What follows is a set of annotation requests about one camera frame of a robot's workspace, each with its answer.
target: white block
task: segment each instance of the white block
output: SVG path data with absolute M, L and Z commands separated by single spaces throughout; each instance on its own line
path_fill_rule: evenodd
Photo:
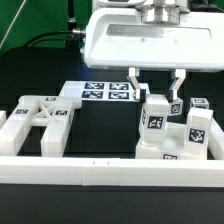
M 184 151 L 207 158 L 209 131 L 212 121 L 212 110 L 191 108 L 185 129 Z
M 216 160 L 224 160 L 224 132 L 212 119 L 208 147 Z
M 0 129 L 6 122 L 6 112 L 5 111 L 0 111 Z
M 213 111 L 192 107 L 187 117 L 187 126 L 209 130 Z
M 74 116 L 72 101 L 57 105 L 41 139 L 43 157 L 62 157 Z
M 169 103 L 164 95 L 148 95 L 142 107 L 139 132 L 147 143 L 160 144 L 166 132 Z
M 222 161 L 122 160 L 120 186 L 223 187 Z
M 148 113 L 158 113 L 166 115 L 169 110 L 169 103 L 164 95 L 150 94 L 146 98 L 144 108 Z
M 206 98 L 191 98 L 191 107 L 209 109 L 209 102 Z
M 169 104 L 170 104 L 169 116 L 177 116 L 182 114 L 182 111 L 183 111 L 182 99 L 178 98 L 177 100 Z
M 120 185 L 120 159 L 90 159 L 82 165 L 82 184 Z
M 166 138 L 162 145 L 153 147 L 144 145 L 140 139 L 136 146 L 136 159 L 174 159 L 174 160 L 204 160 L 206 158 L 195 153 L 186 153 L 183 147 L 183 139 Z
M 0 157 L 0 183 L 82 185 L 82 161 L 76 158 Z
M 0 155 L 16 156 L 30 129 L 38 103 L 18 105 L 0 130 Z

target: white plastic part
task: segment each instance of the white plastic part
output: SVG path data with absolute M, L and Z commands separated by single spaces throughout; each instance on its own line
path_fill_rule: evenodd
M 224 160 L 224 132 L 212 119 L 208 147 L 216 160 Z
M 185 130 L 184 151 L 207 159 L 212 110 L 191 108 Z
M 191 107 L 209 109 L 209 102 L 206 98 L 191 98 Z
M 82 185 L 120 185 L 120 159 L 91 159 L 83 163 Z
M 142 106 L 139 123 L 141 140 L 147 144 L 161 144 L 166 136 L 169 103 L 164 95 L 150 94 Z
M 94 68 L 221 71 L 223 21 L 222 13 L 191 12 L 180 25 L 146 25 L 136 9 L 102 8 L 89 21 L 84 60 Z
M 224 187 L 223 161 L 120 159 L 116 160 L 113 166 L 119 173 L 112 170 L 105 171 L 104 165 L 98 165 L 93 171 L 93 177 L 90 175 L 84 177 L 82 171 L 89 169 L 90 164 L 96 160 L 0 157 L 0 183 L 48 185 L 112 183 L 116 186 Z M 110 173 L 116 173 L 118 176 L 115 178 L 114 175 L 108 175 L 103 178 Z
M 150 93 L 147 83 L 139 85 L 146 89 L 147 95 Z M 78 97 L 85 101 L 135 102 L 133 94 L 134 89 L 128 82 L 66 81 L 59 96 Z
M 6 112 L 5 111 L 0 111 L 0 129 L 6 122 Z
M 177 100 L 173 101 L 172 103 L 169 103 L 169 116 L 177 116 L 181 115 L 183 111 L 183 100 L 179 97 Z
M 47 127 L 41 140 L 42 156 L 61 157 L 78 97 L 23 96 L 0 130 L 0 155 L 16 156 L 32 126 Z
M 186 125 L 166 123 L 166 137 L 160 145 L 147 144 L 140 138 L 136 146 L 136 159 L 173 159 L 173 160 L 204 160 L 198 150 L 184 148 Z
M 125 7 L 135 7 L 142 5 L 146 0 L 98 0 L 100 7 L 116 7 L 116 8 L 125 8 Z

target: square tag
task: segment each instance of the square tag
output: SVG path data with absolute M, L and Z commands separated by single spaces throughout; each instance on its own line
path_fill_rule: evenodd
M 104 89 L 104 83 L 98 82 L 87 82 L 85 84 L 85 89 Z
M 45 99 L 45 101 L 47 101 L 47 102 L 55 102 L 56 101 L 56 97 L 47 97 L 46 99 Z
M 68 111 L 67 110 L 57 110 L 55 115 L 67 115 L 68 114 Z
M 171 106 L 171 114 L 179 114 L 180 109 L 181 109 L 181 105 L 179 103 L 178 104 L 173 104 Z
M 109 92 L 109 99 L 111 100 L 129 100 L 129 93 L 128 92 Z
M 178 159 L 178 156 L 171 155 L 171 154 L 163 154 L 163 159 Z
M 110 90 L 129 90 L 129 84 L 110 83 Z
M 16 114 L 27 114 L 28 111 L 29 111 L 29 110 L 27 110 L 27 109 L 18 109 L 18 110 L 16 111 Z
M 143 109 L 143 112 L 142 112 L 142 123 L 143 123 L 143 125 L 145 125 L 145 119 L 146 119 L 146 112 Z
M 101 91 L 83 91 L 82 98 L 85 99 L 102 99 L 103 92 Z
M 163 117 L 149 117 L 148 128 L 150 129 L 162 129 L 163 126 Z
M 205 140 L 205 131 L 190 128 L 189 132 L 189 142 L 204 144 Z

